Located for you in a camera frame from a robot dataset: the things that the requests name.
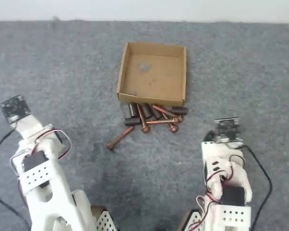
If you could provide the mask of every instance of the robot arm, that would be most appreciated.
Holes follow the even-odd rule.
[[[51,124],[42,124],[31,114],[22,95],[1,105],[10,125],[23,137],[11,158],[32,220],[32,231],[92,231],[96,218],[84,191],[70,191],[58,163],[71,148],[65,146]]]
[[[215,121],[217,134],[210,132],[201,144],[206,194],[198,196],[201,208],[194,211],[184,231],[248,231],[252,190],[244,170],[245,159],[238,149],[238,118]]]

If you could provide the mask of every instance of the copper screw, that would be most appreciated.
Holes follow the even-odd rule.
[[[162,115],[165,119],[168,119],[168,116],[166,116],[165,113],[162,112]],[[172,133],[176,133],[179,130],[179,126],[175,124],[169,124],[169,127]]]
[[[177,124],[179,123],[178,118],[172,118],[172,119],[163,119],[163,120],[152,120],[147,121],[147,124]]]
[[[126,137],[129,133],[131,133],[133,130],[135,129],[134,126],[131,126],[129,128],[127,128],[121,135],[115,137],[115,139],[110,142],[110,143],[107,143],[106,147],[109,149],[109,150],[114,150],[115,146],[117,143],[119,143],[121,141],[121,139],[123,139],[124,137]]]
[[[168,116],[174,117],[174,118],[178,118],[179,122],[182,122],[182,121],[183,121],[183,116],[181,116],[181,115],[175,115],[174,113],[171,113],[171,112],[165,110],[164,108],[159,107],[159,106],[157,106],[157,105],[155,105],[155,104],[152,105],[152,107],[153,107],[154,109],[156,109],[156,110],[164,113],[165,115],[168,115]]]
[[[141,111],[141,108],[140,108],[140,105],[139,105],[139,104],[137,104],[137,108],[138,108],[139,117],[140,117],[141,122],[142,122],[142,124],[143,124],[143,128],[141,129],[141,131],[142,131],[143,133],[148,133],[148,132],[150,131],[150,127],[146,124],[144,114],[143,114],[143,112]]]

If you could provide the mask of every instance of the gray carpet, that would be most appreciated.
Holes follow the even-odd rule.
[[[186,106],[177,134],[125,129],[116,87],[127,41],[187,47]],[[213,120],[239,116],[242,138],[272,177],[274,192],[258,231],[289,231],[289,25],[162,22],[0,23],[0,102],[23,93],[41,122],[63,128],[74,148],[61,161],[70,188],[106,205],[121,231],[174,231],[205,191],[200,142]],[[0,111],[0,139],[10,129]],[[0,148],[0,196],[29,219],[9,158],[20,136]],[[252,213],[268,184],[249,154]],[[0,205],[0,231],[24,230]]]

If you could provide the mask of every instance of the black cylinder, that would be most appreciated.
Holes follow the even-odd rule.
[[[144,114],[145,119],[150,119],[152,117],[150,106],[147,103],[141,104],[141,110]]]
[[[163,118],[162,113],[159,112],[158,110],[155,110],[155,109],[152,107],[152,105],[150,105],[150,108],[151,108],[151,112],[152,112],[152,114],[153,114],[153,116],[154,116],[154,118],[155,118],[156,120],[159,120],[159,119]]]
[[[172,107],[171,112],[176,115],[187,115],[187,107]]]
[[[125,126],[134,126],[134,125],[140,125],[141,121],[139,117],[134,118],[125,118],[124,120]]]
[[[130,111],[131,118],[139,116],[138,115],[138,108],[137,108],[137,105],[135,103],[129,103],[129,111]]]

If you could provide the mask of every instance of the open cardboard box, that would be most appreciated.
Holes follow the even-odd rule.
[[[185,87],[186,47],[126,43],[117,89],[121,102],[183,106]]]

